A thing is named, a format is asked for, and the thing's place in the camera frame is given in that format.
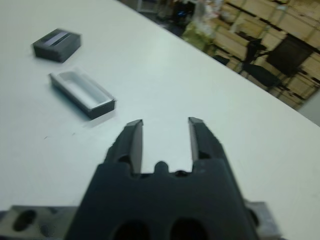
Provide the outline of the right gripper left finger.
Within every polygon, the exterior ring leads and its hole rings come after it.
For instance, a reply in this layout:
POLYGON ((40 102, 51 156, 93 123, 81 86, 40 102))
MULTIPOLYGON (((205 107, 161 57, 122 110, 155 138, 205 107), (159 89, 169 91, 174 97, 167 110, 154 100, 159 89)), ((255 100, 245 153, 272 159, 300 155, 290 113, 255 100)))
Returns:
POLYGON ((108 149, 104 163, 126 163, 131 174, 140 174, 143 158, 143 120, 127 123, 108 149))

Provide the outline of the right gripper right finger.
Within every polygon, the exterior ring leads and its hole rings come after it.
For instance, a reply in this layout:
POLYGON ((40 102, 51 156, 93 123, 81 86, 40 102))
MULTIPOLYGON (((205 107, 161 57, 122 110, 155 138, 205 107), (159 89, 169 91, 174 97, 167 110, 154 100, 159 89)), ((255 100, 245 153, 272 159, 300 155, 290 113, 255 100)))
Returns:
POLYGON ((202 119, 188 118, 190 133, 192 171, 202 160, 225 160, 226 154, 220 141, 202 119))

